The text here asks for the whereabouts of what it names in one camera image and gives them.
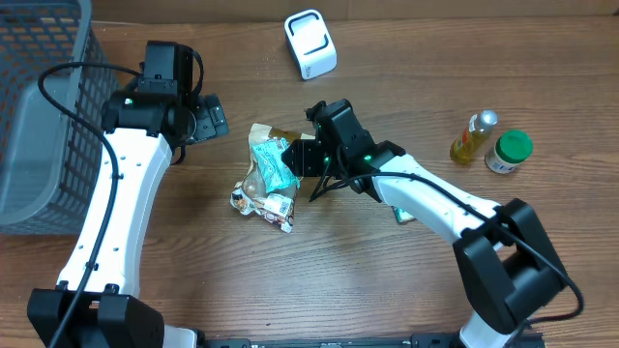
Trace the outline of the teal snack packet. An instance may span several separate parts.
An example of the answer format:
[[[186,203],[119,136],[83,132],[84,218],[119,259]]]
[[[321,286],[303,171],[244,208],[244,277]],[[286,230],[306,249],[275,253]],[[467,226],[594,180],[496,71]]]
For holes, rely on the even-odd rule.
[[[281,159],[281,155],[288,147],[288,141],[279,137],[251,145],[268,193],[290,187],[298,189],[301,186],[299,179]]]

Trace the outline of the brown snack pouch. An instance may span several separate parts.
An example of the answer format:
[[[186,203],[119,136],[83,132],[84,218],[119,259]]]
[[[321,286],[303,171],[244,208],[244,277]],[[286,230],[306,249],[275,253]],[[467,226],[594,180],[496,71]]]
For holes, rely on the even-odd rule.
[[[257,215],[282,232],[290,233],[294,225],[294,207],[299,188],[290,187],[268,193],[260,175],[251,145],[272,138],[285,138],[289,146],[296,139],[314,139],[313,135],[253,124],[248,135],[250,168],[245,178],[231,192],[230,204],[243,216]]]

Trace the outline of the teal tissue pack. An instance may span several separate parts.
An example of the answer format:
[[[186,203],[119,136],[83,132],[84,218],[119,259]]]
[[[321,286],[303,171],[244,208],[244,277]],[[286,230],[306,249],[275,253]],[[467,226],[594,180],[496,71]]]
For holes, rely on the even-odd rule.
[[[413,217],[412,215],[410,215],[409,213],[405,212],[403,209],[394,207],[393,208],[395,217],[396,217],[396,221],[399,224],[404,224],[410,221],[415,220],[416,218]]]

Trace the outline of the yellow dish soap bottle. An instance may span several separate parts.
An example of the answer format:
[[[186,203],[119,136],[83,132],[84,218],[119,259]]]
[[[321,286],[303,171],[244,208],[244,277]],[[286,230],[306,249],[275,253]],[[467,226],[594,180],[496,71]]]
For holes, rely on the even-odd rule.
[[[468,164],[490,138],[497,123],[498,114],[493,110],[487,109],[474,114],[463,132],[452,143],[451,160],[462,165]]]

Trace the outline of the green lid jar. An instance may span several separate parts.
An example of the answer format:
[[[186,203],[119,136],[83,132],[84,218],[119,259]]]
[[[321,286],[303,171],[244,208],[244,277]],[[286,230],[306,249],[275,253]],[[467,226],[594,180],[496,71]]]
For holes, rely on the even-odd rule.
[[[533,141],[526,132],[508,130],[488,149],[485,163],[495,173],[509,174],[531,156],[533,149]]]

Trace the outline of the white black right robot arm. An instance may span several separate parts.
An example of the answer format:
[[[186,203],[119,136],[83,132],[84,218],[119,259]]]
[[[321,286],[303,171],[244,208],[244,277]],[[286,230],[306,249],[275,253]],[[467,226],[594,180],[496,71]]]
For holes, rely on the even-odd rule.
[[[317,177],[317,199],[350,188],[400,208],[446,241],[455,253],[469,321],[458,333],[413,338],[451,347],[542,346],[524,332],[540,323],[536,312],[575,285],[533,208],[506,205],[463,191],[425,170],[391,141],[375,142],[348,100],[307,109],[312,139],[296,139],[283,163],[296,176]]]

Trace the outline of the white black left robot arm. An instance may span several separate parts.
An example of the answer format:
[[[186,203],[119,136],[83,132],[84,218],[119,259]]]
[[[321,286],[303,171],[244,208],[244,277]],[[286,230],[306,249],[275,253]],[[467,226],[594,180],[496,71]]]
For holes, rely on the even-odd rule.
[[[187,147],[229,132],[217,95],[202,95],[191,47],[150,41],[133,80],[104,99],[102,143],[83,227],[56,285],[32,291],[27,317],[47,347],[203,347],[197,329],[165,324],[139,299],[142,248],[163,174]]]

